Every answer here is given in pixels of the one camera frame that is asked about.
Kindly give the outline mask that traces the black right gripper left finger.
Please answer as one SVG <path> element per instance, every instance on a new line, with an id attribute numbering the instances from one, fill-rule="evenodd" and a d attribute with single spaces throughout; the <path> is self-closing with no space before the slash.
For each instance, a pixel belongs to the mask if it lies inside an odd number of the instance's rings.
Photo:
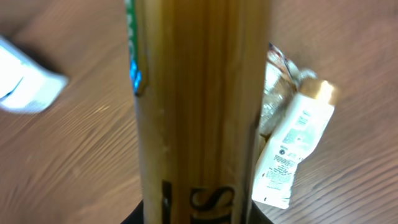
<path id="1" fill-rule="evenodd" d="M 121 224 L 144 224 L 144 201 L 141 200 L 131 214 Z"/>

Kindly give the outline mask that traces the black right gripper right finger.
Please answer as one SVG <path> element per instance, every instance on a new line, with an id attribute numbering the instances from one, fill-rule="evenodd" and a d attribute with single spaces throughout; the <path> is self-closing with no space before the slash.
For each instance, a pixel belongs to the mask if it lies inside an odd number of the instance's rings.
<path id="1" fill-rule="evenodd" d="M 251 202 L 251 210 L 248 218 L 249 224 L 274 224 L 270 221 L 264 213 L 255 204 L 255 201 Z"/>

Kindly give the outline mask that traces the white cream tube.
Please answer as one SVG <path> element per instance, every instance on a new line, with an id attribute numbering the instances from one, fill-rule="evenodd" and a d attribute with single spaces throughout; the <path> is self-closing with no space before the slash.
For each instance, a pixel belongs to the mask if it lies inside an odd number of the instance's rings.
<path id="1" fill-rule="evenodd" d="M 306 78 L 271 134 L 256 165 L 252 200 L 289 207 L 298 164 L 317 147 L 339 97 L 336 85 Z"/>

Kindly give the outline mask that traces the beige bread snack pouch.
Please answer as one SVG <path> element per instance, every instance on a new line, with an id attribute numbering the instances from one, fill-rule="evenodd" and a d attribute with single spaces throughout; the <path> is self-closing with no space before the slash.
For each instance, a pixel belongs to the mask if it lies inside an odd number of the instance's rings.
<path id="1" fill-rule="evenodd" d="M 311 69 L 299 69 L 280 49 L 269 44 L 259 122 L 259 148 L 254 155 L 256 159 L 284 118 L 289 103 L 306 78 L 317 79 L 318 75 Z"/>

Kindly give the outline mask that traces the orange spaghetti packet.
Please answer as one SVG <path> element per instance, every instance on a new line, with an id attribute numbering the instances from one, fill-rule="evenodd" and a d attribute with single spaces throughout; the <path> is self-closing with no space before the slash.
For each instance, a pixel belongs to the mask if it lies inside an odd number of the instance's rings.
<path id="1" fill-rule="evenodd" d="M 249 223 L 270 2 L 125 7 L 144 223 Z"/>

